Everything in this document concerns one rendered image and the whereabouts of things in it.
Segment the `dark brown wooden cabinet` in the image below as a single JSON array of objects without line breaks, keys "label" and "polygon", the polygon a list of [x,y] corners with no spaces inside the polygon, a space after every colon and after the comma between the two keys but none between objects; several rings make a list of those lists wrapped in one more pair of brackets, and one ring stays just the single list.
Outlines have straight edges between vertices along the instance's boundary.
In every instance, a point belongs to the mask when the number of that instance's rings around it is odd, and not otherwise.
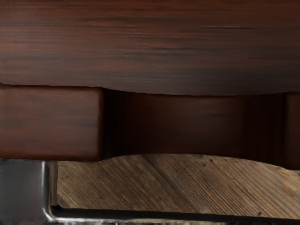
[{"label": "dark brown wooden cabinet", "polygon": [[300,170],[300,0],[0,0],[0,158]]}]

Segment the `silver metal frame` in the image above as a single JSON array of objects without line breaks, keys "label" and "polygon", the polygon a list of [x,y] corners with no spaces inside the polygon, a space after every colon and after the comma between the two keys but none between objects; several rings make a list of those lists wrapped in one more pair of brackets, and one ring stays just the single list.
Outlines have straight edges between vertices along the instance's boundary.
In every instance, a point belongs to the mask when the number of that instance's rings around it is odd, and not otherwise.
[{"label": "silver metal frame", "polygon": [[0,159],[0,225],[300,225],[299,219],[134,210],[65,209],[57,162]]}]

